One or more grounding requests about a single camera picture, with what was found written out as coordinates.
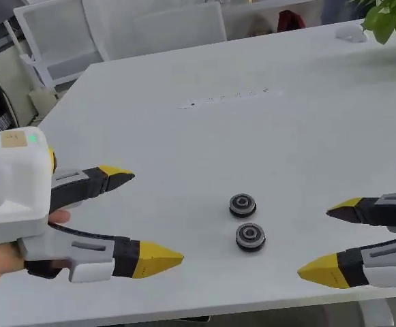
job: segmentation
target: chair backrest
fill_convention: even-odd
[[[149,14],[136,21],[136,31],[148,53],[226,41],[219,2],[187,5]]]
[[[219,1],[82,0],[82,3],[92,38],[105,61],[226,41]]]
[[[102,62],[93,43],[82,0],[50,0],[14,10],[36,65],[54,86],[77,79]]]

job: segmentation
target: finger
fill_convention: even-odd
[[[57,210],[49,215],[50,223],[66,223],[70,219],[70,213],[66,210]]]

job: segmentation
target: black cable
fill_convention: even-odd
[[[18,117],[16,115],[16,111],[14,110],[12,100],[10,100],[10,97],[8,96],[7,92],[5,92],[5,90],[2,88],[1,85],[0,85],[0,90],[4,94],[4,96],[7,98],[8,105],[10,106],[10,112],[11,112],[13,118],[14,118],[14,122],[16,124],[16,127],[20,127],[19,119],[18,119]]]

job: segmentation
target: ball bearing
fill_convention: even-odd
[[[247,194],[237,194],[230,200],[230,212],[238,218],[246,218],[257,210],[255,200]]]
[[[244,251],[259,251],[266,242],[264,230],[256,223],[244,223],[236,231],[236,243]]]

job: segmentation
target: table surface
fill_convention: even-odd
[[[325,215],[347,198],[396,191],[396,37],[387,46],[351,44],[335,39],[336,28],[92,65],[41,128],[60,168],[108,164],[136,178],[75,208],[68,225],[152,240],[185,259],[142,280],[4,276],[0,326],[97,326],[396,296],[296,274],[320,255],[396,238]],[[267,237],[254,254],[236,246],[242,221],[227,208],[243,192],[256,199],[250,221]]]

